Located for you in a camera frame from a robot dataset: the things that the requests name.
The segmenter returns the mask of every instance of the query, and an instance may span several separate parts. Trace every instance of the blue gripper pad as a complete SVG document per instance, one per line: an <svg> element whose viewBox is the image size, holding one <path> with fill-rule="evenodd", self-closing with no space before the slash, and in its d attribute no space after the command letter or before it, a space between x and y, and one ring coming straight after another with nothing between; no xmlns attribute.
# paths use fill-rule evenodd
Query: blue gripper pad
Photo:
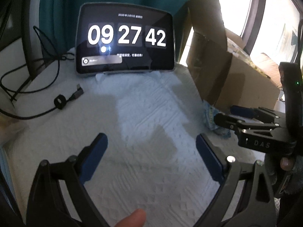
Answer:
<svg viewBox="0 0 303 227"><path fill-rule="evenodd" d="M255 116L255 111L253 108L240 107L236 105L230 107L230 113L249 119L252 119Z"/></svg>
<svg viewBox="0 0 303 227"><path fill-rule="evenodd" d="M82 149L75 164L75 170L82 184L91 180L108 145L107 136L103 133L94 139L92 144Z"/></svg>
<svg viewBox="0 0 303 227"><path fill-rule="evenodd" d="M221 185L224 182L224 166L212 150L211 145L207 144L202 135L198 135L196 138L196 147L211 177Z"/></svg>

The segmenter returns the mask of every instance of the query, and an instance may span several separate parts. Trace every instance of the white textured tablecloth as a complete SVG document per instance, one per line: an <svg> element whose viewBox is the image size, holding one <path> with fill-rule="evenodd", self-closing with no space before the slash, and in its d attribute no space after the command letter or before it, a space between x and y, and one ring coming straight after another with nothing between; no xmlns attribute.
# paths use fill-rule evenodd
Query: white textured tablecloth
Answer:
<svg viewBox="0 0 303 227"><path fill-rule="evenodd" d="M56 69L54 62L28 90L45 86ZM205 131L203 105L187 68L177 64L174 72L116 74L97 81L77 77L73 62L62 62L53 86L19 98L18 114L29 116L53 107L58 94L68 98L78 83L84 89L79 99L62 111L27 121L28 128L8 148L23 215L40 161L64 161L103 132L109 146L85 188L105 220L113 226L143 208L145 226L193 226L219 184L195 148L196 136ZM234 134L228 140L207 134L241 161L262 157L238 147ZM63 194L68 195L64 187ZM77 218L69 199L67 206Z"/></svg>

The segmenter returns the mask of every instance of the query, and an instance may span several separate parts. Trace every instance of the fingernail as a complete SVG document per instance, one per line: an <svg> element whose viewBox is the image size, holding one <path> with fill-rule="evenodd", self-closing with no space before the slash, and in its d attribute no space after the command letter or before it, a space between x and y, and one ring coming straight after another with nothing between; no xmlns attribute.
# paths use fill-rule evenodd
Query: fingernail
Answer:
<svg viewBox="0 0 303 227"><path fill-rule="evenodd" d="M289 161L287 158L282 158L282 166L283 167L288 167Z"/></svg>

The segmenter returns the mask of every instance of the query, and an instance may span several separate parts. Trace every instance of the metal bolt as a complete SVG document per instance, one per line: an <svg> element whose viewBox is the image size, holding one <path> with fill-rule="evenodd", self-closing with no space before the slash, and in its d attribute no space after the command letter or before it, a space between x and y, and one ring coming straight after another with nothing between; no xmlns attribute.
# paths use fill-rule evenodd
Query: metal bolt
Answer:
<svg viewBox="0 0 303 227"><path fill-rule="evenodd" d="M47 160L43 160L43 161L41 161L41 162L40 162L40 165L41 165L41 166L46 166L46 165L47 165L47 163L48 163L48 161L47 161Z"/></svg>
<svg viewBox="0 0 303 227"><path fill-rule="evenodd" d="M263 165L264 165L264 163L263 163L263 161L257 160L257 165L259 165L259 166L263 166Z"/></svg>
<svg viewBox="0 0 303 227"><path fill-rule="evenodd" d="M77 160L76 155L69 156L69 162L75 162Z"/></svg>
<svg viewBox="0 0 303 227"><path fill-rule="evenodd" d="M232 155L227 156L226 160L230 163L233 163L236 161L236 158Z"/></svg>

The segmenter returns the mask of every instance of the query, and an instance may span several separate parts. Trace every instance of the human thumb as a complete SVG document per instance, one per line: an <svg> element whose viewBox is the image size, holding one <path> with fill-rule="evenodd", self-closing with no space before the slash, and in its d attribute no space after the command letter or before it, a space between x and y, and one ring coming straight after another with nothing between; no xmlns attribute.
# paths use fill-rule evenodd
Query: human thumb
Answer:
<svg viewBox="0 0 303 227"><path fill-rule="evenodd" d="M280 166L284 171L290 171L294 167L294 159L282 158L280 162Z"/></svg>
<svg viewBox="0 0 303 227"><path fill-rule="evenodd" d="M131 215L117 223L115 227L143 227L145 221L146 212L143 209L137 209Z"/></svg>

